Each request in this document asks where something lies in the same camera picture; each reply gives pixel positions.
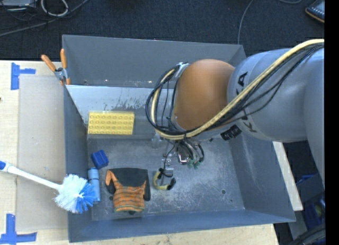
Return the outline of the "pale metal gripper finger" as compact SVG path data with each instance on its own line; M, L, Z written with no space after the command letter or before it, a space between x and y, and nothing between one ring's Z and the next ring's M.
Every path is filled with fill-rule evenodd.
M158 133L155 133L151 139L151 147L162 159L168 159L172 149L172 142L163 139Z
M173 177L174 169L171 166L171 159L164 158L162 160L162 166L159 168L159 172L160 172L159 178L162 178L162 177L172 178Z

